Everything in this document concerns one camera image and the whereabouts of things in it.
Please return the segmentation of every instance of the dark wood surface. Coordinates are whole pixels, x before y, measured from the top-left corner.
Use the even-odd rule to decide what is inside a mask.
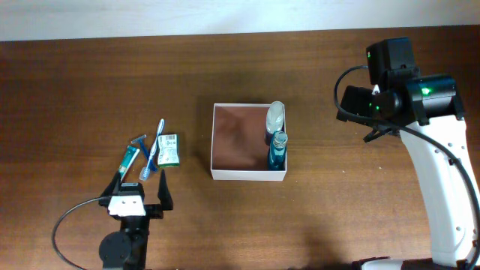
[[[68,269],[50,233],[97,197],[131,139],[153,141],[160,118],[180,138],[166,171],[175,210],[150,226],[150,269],[287,269],[430,256],[422,195],[399,139],[335,120],[332,89],[364,64],[366,46],[409,36],[423,74],[449,73],[467,110],[480,172],[480,28],[398,28],[0,43],[0,269]],[[368,72],[348,84],[368,86]],[[213,181],[215,102],[283,101],[289,134],[282,182]],[[136,182],[139,156],[126,177]],[[158,175],[145,183],[157,201]],[[119,229],[104,208],[74,212],[64,254],[101,269],[98,245]]]

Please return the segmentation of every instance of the cardboard box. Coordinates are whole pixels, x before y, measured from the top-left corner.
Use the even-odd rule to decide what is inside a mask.
[[[284,170],[268,166],[265,144],[270,104],[216,103],[211,127],[210,170],[214,180],[282,181]]]

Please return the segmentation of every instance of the green toothpaste tube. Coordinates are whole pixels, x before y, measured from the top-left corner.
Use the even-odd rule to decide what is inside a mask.
[[[128,169],[137,158],[138,153],[140,153],[140,149],[135,148],[133,146],[127,146],[127,152],[121,161],[120,167],[118,168],[118,172],[121,175],[120,182],[123,181],[125,174],[127,174]]]

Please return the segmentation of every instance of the toothbrush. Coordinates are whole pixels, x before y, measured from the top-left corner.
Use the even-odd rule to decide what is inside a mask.
[[[157,152],[157,141],[158,141],[158,137],[162,134],[162,131],[164,130],[164,124],[165,124],[165,121],[163,119],[161,119],[160,123],[158,123],[157,136],[155,136],[155,141],[153,142],[153,145],[150,148],[150,156],[148,157],[147,165],[144,166],[142,168],[142,171],[140,172],[140,180],[142,181],[147,181],[147,179],[149,178],[151,162],[153,162],[153,157]]]

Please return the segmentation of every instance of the white wall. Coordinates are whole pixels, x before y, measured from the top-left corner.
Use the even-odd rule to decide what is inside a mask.
[[[466,24],[479,0],[0,0],[0,41]]]

